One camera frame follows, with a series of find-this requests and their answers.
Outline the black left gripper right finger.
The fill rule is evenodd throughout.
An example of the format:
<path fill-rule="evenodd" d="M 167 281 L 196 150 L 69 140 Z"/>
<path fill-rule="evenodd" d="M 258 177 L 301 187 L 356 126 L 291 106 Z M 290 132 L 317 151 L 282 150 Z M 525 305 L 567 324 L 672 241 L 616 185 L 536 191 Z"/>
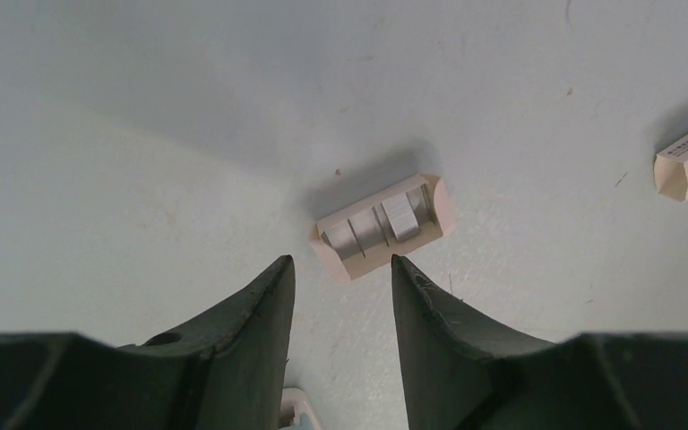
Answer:
<path fill-rule="evenodd" d="M 391 258 L 412 429 L 688 429 L 688 331 L 552 343 L 496 321 Z"/>

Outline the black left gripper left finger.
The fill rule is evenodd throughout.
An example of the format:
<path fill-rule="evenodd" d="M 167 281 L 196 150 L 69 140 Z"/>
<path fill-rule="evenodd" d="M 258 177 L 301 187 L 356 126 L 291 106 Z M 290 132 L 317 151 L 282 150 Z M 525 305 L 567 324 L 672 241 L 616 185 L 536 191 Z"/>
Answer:
<path fill-rule="evenodd" d="M 275 429 L 295 289 L 283 255 L 141 345 L 0 333 L 0 429 Z"/>

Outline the white staple tray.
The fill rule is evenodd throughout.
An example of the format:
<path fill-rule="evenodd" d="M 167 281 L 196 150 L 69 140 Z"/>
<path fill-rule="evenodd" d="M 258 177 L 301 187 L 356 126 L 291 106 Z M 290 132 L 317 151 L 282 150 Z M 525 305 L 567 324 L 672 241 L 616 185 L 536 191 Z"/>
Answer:
<path fill-rule="evenodd" d="M 309 244 L 324 268 L 347 283 L 447 237 L 457 216 L 444 179 L 416 174 L 315 222 Z"/>

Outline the light blue stapler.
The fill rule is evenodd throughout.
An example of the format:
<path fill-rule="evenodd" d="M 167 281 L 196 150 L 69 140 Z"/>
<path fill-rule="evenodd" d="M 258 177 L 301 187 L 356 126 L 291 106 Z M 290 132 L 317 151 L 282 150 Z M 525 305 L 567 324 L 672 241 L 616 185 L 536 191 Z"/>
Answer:
<path fill-rule="evenodd" d="M 297 387 L 282 390 L 279 430 L 323 430 L 323 424 L 303 390 Z"/>

